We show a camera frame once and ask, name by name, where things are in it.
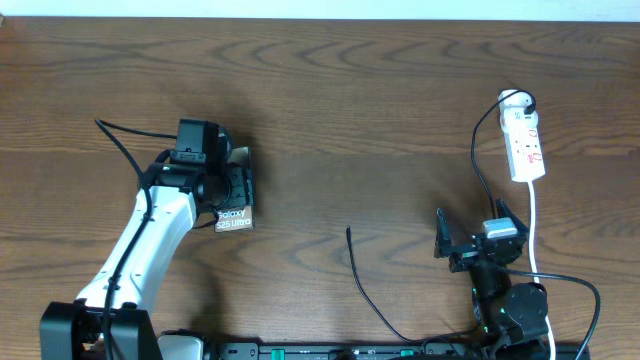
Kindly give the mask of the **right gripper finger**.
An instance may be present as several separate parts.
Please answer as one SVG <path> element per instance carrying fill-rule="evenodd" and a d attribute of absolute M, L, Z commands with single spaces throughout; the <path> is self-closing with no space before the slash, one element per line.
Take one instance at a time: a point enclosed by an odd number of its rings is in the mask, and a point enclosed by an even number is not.
<path fill-rule="evenodd" d="M 499 198 L 496 201 L 497 218 L 509 217 L 518 229 L 518 234 L 512 237 L 526 238 L 529 234 L 529 228 L 521 221 L 520 218 L 507 206 L 506 202 Z"/>
<path fill-rule="evenodd" d="M 438 208 L 436 211 L 436 226 L 434 257 L 449 257 L 451 254 L 452 241 L 449 226 L 442 208 Z"/>

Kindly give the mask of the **Galaxy S25 Ultra smartphone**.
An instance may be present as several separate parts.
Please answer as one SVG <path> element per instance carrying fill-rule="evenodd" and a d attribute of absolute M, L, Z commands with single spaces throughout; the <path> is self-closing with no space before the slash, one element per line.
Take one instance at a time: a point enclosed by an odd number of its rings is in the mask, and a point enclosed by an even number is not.
<path fill-rule="evenodd" d="M 249 147 L 236 148 L 231 152 L 228 164 L 236 162 L 241 166 L 251 169 L 251 150 Z M 254 204 L 255 204 L 255 182 L 254 184 Z M 236 208 L 232 210 L 217 211 L 218 221 L 215 225 L 216 233 L 232 232 L 240 230 L 250 230 L 254 228 L 253 206 Z"/>

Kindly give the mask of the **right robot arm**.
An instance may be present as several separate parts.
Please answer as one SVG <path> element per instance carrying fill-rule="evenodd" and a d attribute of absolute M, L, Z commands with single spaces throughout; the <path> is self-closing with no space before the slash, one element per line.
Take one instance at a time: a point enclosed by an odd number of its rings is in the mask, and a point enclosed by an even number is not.
<path fill-rule="evenodd" d="M 467 272 L 480 329 L 476 351 L 487 359 L 544 359 L 542 338 L 548 333 L 547 292 L 535 282 L 513 284 L 506 266 L 523 253 L 529 229 L 505 205 L 498 217 L 483 223 L 483 231 L 455 244 L 442 209 L 436 212 L 434 256 L 447 258 L 451 272 Z"/>

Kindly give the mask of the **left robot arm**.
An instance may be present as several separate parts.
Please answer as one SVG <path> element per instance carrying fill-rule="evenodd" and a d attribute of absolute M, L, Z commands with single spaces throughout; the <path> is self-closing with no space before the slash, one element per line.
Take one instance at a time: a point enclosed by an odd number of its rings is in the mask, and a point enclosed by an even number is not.
<path fill-rule="evenodd" d="M 158 292 L 183 240 L 201 215 L 216 233 L 254 226 L 250 150 L 222 126 L 183 119 L 138 176 L 136 204 L 110 256 L 71 303 L 52 302 L 39 327 L 44 359 L 214 359 L 216 345 L 188 330 L 157 335 Z"/>

